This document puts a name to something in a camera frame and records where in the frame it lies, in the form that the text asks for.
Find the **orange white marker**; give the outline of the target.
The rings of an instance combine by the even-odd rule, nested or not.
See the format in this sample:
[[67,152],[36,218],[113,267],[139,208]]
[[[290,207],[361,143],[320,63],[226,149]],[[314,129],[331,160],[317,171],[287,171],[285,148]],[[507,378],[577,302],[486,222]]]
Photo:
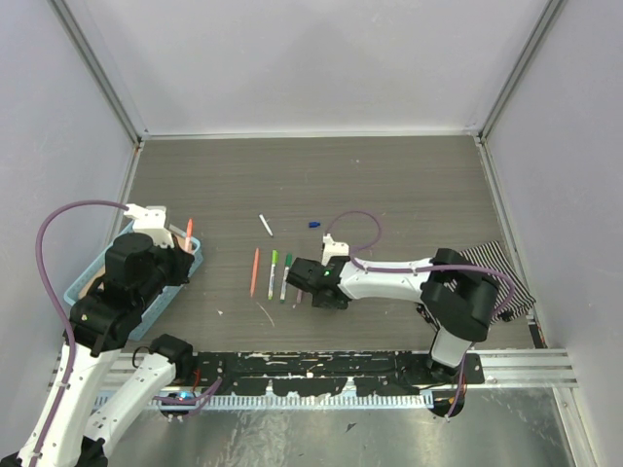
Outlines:
[[184,248],[189,254],[193,253],[193,242],[192,242],[193,229],[194,229],[194,220],[190,218],[187,222],[186,236],[185,236],[185,243],[184,243]]

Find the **white marker blue end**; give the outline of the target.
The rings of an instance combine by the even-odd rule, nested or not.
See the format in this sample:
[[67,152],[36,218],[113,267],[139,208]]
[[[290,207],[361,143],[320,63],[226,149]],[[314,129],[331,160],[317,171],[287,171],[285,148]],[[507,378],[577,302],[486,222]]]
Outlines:
[[258,215],[258,218],[259,218],[260,222],[262,223],[262,225],[263,225],[264,229],[266,230],[267,234],[268,234],[270,237],[274,237],[273,230],[271,229],[271,227],[270,227],[270,225],[269,225],[269,223],[268,223],[267,219],[265,218],[265,216],[264,216],[262,213],[260,213],[260,214]]

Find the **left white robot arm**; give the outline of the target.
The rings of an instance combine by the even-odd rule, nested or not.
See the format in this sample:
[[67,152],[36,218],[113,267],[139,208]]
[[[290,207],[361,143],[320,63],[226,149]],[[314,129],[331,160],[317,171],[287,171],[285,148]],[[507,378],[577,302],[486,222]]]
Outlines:
[[70,310],[70,333],[44,410],[23,447],[4,466],[105,466],[142,409],[170,383],[189,383],[193,348],[164,334],[143,362],[98,411],[105,377],[142,315],[166,287],[188,283],[194,262],[176,235],[161,243],[146,233],[119,235],[105,253],[105,270]]

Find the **white marker green end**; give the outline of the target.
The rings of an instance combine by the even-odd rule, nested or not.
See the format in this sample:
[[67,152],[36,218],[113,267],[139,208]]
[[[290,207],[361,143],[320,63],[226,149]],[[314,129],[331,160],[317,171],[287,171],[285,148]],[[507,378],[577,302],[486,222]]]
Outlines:
[[279,302],[281,304],[284,304],[286,301],[287,285],[288,285],[287,278],[288,278],[288,274],[291,269],[292,261],[293,261],[292,254],[287,253],[285,260],[284,260],[284,270],[283,270],[283,275],[282,275],[282,280],[281,280],[281,285],[280,285],[280,290],[279,290]]

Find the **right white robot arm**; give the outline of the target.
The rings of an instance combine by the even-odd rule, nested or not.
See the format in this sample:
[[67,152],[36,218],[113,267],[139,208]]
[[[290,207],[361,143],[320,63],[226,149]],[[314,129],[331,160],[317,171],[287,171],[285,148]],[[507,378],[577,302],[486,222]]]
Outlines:
[[311,295],[311,304],[319,308],[346,309],[364,299],[421,305],[437,322],[428,371],[443,384],[461,374],[469,347],[487,338],[500,309],[500,285],[509,287],[508,297],[515,292],[509,275],[477,266],[448,248],[410,262],[363,261],[352,255],[332,256],[326,263],[297,258],[286,282]]

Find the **orange slim pen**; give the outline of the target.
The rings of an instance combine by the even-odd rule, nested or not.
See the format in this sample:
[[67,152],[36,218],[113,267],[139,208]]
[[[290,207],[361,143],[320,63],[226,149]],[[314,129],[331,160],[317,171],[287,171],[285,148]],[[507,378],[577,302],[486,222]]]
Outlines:
[[257,247],[254,252],[251,280],[250,280],[250,286],[249,286],[249,296],[251,298],[253,298],[255,295],[259,266],[260,266],[260,248]]

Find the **white marker lime end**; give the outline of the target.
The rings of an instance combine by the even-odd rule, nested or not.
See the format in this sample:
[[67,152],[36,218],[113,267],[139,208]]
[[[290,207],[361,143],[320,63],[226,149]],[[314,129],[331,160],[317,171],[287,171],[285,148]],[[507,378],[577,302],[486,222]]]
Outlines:
[[272,255],[271,255],[269,285],[268,285],[268,292],[267,292],[267,299],[269,301],[274,298],[275,273],[276,273],[277,263],[278,263],[278,251],[274,249],[272,250]]

